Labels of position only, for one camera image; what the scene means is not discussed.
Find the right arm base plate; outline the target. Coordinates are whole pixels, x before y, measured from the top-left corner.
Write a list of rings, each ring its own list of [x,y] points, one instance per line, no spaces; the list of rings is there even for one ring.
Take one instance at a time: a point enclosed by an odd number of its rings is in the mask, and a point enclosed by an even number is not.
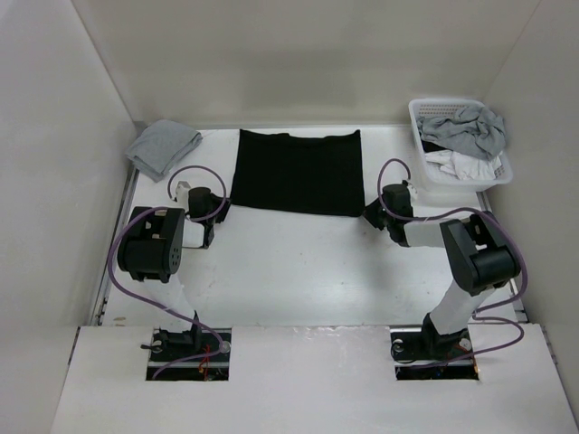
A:
[[[457,334],[428,336],[422,330],[395,329],[391,336],[391,356],[398,381],[477,381],[473,358],[453,359],[472,352],[467,329]]]

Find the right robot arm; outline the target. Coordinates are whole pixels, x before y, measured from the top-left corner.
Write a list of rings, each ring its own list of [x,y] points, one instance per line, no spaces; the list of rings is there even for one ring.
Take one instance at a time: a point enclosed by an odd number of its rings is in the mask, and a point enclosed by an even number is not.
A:
[[[473,353],[468,322],[497,288],[521,272],[507,236],[489,212],[469,211],[463,219],[416,217],[411,185],[389,184],[366,206],[363,216],[387,230],[400,247],[445,250],[452,281],[440,303],[425,315],[417,332],[392,332],[397,362],[447,361]]]

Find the black tank top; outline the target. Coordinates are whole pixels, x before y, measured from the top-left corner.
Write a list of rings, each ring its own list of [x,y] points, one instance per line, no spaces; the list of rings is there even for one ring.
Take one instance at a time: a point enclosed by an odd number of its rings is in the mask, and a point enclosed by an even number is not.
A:
[[[234,205],[255,209],[361,216],[361,132],[294,137],[242,129],[230,198]]]

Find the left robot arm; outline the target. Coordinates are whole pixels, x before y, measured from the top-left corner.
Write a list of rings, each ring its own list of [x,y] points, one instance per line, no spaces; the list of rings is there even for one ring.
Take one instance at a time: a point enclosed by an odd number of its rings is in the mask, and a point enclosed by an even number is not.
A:
[[[109,250],[109,278],[123,294],[209,332],[218,341],[216,352],[225,354],[230,348],[215,330],[201,323],[197,316],[182,314],[173,307],[173,303],[180,299],[180,294],[170,297],[166,292],[158,290],[153,298],[140,296],[124,288],[114,275],[113,264],[117,263],[119,269],[127,272],[135,281],[154,280],[170,287],[177,281],[187,217],[188,213],[182,208],[134,208],[129,222]]]

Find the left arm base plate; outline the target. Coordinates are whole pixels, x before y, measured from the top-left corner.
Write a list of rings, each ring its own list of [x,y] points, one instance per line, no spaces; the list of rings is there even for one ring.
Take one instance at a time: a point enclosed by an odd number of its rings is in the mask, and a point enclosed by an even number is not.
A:
[[[218,349],[219,341],[196,326],[182,332],[157,329],[147,353],[147,381],[226,382],[229,380],[231,349]]]

